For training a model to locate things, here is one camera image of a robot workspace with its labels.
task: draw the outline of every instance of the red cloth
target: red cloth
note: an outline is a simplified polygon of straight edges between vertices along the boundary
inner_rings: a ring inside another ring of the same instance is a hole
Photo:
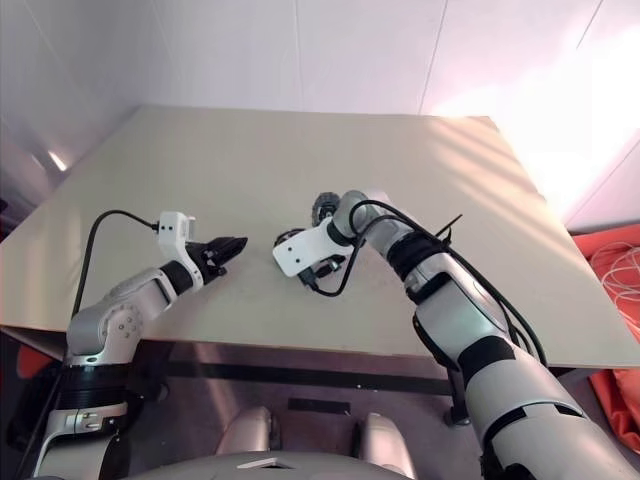
[[[579,235],[574,241],[583,255],[591,259],[600,248],[614,242],[640,246],[640,225]],[[618,247],[598,255],[593,265],[598,278],[602,278],[624,249],[629,248],[622,244]],[[618,278],[628,281],[624,273]],[[618,309],[627,315],[627,326],[640,342],[640,304],[619,299]],[[590,380],[613,431],[622,443],[640,454],[640,369],[605,370],[592,375]]]
[[[17,368],[20,378],[33,378],[40,370],[51,363],[51,357],[34,350],[26,345],[20,345],[18,350]]]

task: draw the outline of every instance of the table surface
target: table surface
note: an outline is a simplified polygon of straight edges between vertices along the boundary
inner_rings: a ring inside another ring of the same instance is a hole
[[[429,355],[411,326],[414,306],[375,252],[362,252],[335,299],[286,278],[271,256],[278,234],[309,226],[320,192],[366,188],[385,190],[431,230],[462,213],[454,246],[529,320],[550,364],[640,365],[591,269],[483,117],[145,107],[0,244],[1,323],[65,330],[94,219],[113,208],[151,221],[178,210],[196,216],[199,241],[249,243],[228,275],[181,298],[147,338]],[[163,263],[152,232],[110,217],[83,305]]]

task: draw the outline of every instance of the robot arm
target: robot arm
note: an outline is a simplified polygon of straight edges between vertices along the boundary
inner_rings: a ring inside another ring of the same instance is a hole
[[[102,459],[114,443],[111,440],[125,425],[129,368],[145,326],[179,296],[224,275],[223,265],[247,243],[246,238],[235,237],[195,243],[190,241],[192,236],[193,219],[163,212],[158,243],[170,261],[120,283],[71,319],[58,399],[49,414],[34,477],[60,474],[60,465],[68,463],[62,459],[70,449],[69,440],[76,442],[71,450],[74,462],[95,470],[98,477]],[[58,440],[65,440],[66,445],[58,447]],[[83,449],[93,450],[83,455]]]
[[[299,275],[323,255],[351,253],[359,232],[389,213],[371,204],[352,212],[371,198],[347,192],[331,218],[277,245],[283,272]],[[373,198],[386,202],[384,194]],[[404,282],[421,341],[462,373],[485,478],[640,478],[557,379],[511,342],[501,306],[446,248],[393,219],[367,229],[365,239]]]

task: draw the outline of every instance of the white wall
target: white wall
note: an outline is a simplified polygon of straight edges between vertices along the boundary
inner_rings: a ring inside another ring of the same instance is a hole
[[[488,114],[570,228],[640,220],[638,0],[0,5],[2,119],[44,164],[140,104]]]

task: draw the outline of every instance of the table leg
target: table leg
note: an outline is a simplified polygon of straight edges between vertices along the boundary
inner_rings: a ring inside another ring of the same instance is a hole
[[[444,414],[444,423],[450,427],[464,427],[469,425],[469,414],[464,400],[464,380],[460,372],[447,369],[447,378],[451,385],[451,399],[453,406]]]

